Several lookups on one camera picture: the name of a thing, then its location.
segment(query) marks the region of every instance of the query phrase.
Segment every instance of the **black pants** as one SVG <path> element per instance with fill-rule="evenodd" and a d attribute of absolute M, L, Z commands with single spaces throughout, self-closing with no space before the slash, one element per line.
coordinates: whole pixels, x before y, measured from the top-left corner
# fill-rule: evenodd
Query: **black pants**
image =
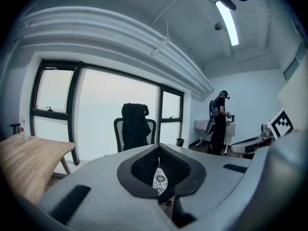
<path fill-rule="evenodd" d="M 221 149 L 223 147 L 223 143 L 225 141 L 226 134 L 226 122 L 217 120 L 214 125 L 214 131 L 211 138 L 213 154 L 221 155 Z"/>

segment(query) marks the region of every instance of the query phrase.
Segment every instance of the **chair backrest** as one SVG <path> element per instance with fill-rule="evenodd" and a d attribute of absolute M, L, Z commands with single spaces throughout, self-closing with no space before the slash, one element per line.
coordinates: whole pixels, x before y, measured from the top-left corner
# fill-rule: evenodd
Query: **chair backrest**
<path fill-rule="evenodd" d="M 155 131 L 156 131 L 156 122 L 151 119 L 146 119 L 147 123 L 150 127 L 150 134 L 146 137 L 146 140 L 149 144 L 154 144 L 155 142 Z M 116 143 L 117 143 L 117 152 L 123 151 L 124 142 L 122 136 L 122 127 L 123 127 L 123 118 L 117 118 L 114 121 L 115 127 L 115 136 L 116 136 Z"/>

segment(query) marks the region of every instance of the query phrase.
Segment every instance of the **wooden table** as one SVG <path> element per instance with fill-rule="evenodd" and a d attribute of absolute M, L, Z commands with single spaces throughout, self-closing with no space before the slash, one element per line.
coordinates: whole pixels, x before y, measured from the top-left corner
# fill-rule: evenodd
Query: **wooden table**
<path fill-rule="evenodd" d="M 12 190 L 36 204 L 60 161 L 70 173 L 64 155 L 74 146 L 33 136 L 23 142 L 18 133 L 0 142 L 1 168 Z"/>

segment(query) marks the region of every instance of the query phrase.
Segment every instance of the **black jacket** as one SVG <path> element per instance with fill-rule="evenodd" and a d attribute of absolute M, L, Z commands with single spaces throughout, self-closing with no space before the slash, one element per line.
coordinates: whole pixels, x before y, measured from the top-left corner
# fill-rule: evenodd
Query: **black jacket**
<path fill-rule="evenodd" d="M 150 134 L 150 127 L 145 119 L 149 114 L 148 106 L 144 104 L 126 103 L 122 108 L 123 151 L 148 145 L 146 137 Z"/>

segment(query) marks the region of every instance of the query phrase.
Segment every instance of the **tablecloth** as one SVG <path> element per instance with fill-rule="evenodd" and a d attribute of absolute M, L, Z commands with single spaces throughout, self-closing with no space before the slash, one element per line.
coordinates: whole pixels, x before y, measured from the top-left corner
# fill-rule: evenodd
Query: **tablecloth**
<path fill-rule="evenodd" d="M 195 121 L 194 128 L 206 130 L 207 124 L 208 124 L 208 120 Z M 231 122 L 231 123 L 228 122 L 226 124 L 226 133 L 229 133 L 235 136 L 235 123 L 234 122 Z"/>

